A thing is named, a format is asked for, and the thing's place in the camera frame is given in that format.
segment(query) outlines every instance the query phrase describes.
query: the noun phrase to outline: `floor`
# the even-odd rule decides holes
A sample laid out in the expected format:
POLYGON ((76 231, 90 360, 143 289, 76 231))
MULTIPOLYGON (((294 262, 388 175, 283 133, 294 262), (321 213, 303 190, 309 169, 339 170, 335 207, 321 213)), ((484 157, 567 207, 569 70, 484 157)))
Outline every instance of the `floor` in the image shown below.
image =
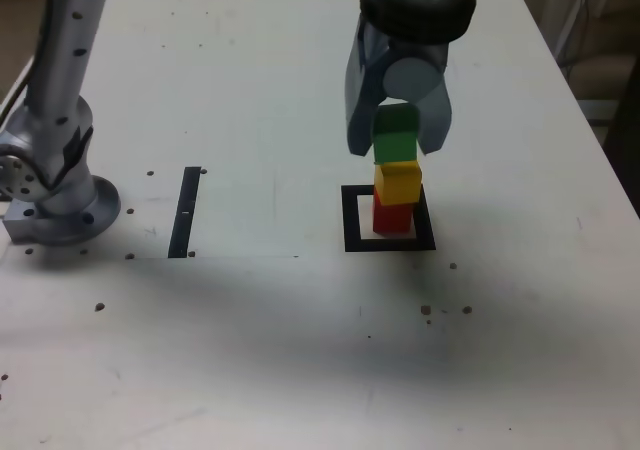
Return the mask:
MULTIPOLYGON (((545 0, 525 0, 539 21, 545 0)), ((570 85, 577 98, 616 99, 640 53, 640 0, 610 0, 603 18, 585 15, 575 27, 567 61, 573 66, 570 85)), ((31 56, 44 0, 0 0, 0 99, 4 98, 31 56)))

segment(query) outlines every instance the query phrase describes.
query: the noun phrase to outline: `yellow block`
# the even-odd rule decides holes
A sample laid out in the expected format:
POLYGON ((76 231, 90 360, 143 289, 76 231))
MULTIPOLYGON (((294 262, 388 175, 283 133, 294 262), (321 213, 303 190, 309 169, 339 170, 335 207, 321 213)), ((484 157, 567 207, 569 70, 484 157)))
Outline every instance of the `yellow block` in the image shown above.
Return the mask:
POLYGON ((402 205, 420 200, 422 172, 416 160, 376 165, 375 185, 382 205, 402 205))

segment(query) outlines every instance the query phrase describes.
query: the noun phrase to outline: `black tape strip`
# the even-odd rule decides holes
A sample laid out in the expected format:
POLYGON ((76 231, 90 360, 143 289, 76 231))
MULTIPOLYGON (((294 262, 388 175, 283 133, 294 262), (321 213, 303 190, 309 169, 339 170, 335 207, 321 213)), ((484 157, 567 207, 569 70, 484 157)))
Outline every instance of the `black tape strip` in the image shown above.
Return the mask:
POLYGON ((420 188, 420 200, 413 209, 413 226, 416 238, 365 239, 360 235, 358 196, 373 195, 373 185, 342 186, 342 225, 344 227, 345 252, 423 252, 435 250, 427 199, 420 188))
POLYGON ((196 210, 196 197, 200 183, 201 167, 185 167, 178 198, 176 218, 173 221, 173 231, 169 242, 168 258, 187 258, 191 224, 196 210))

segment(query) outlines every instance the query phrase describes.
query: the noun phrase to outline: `green block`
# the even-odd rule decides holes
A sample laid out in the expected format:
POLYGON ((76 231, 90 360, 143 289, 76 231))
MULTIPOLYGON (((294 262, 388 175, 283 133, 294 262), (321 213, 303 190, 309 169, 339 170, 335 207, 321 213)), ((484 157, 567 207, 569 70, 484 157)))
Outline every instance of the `green block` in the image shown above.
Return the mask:
POLYGON ((374 135, 373 155, 378 165, 416 160, 418 158, 416 134, 402 132, 374 135))
POLYGON ((420 115, 409 103, 383 105, 373 124, 373 153, 377 164, 416 160, 420 115))

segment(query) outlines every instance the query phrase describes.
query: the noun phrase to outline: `red block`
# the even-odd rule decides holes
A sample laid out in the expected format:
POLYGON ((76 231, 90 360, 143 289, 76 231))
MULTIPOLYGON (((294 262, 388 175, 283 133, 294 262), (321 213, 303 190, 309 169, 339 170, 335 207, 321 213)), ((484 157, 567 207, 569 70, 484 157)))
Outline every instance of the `red block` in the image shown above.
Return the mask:
POLYGON ((373 231, 385 235, 409 233, 413 216, 413 203, 382 205, 375 187, 373 189, 373 231))

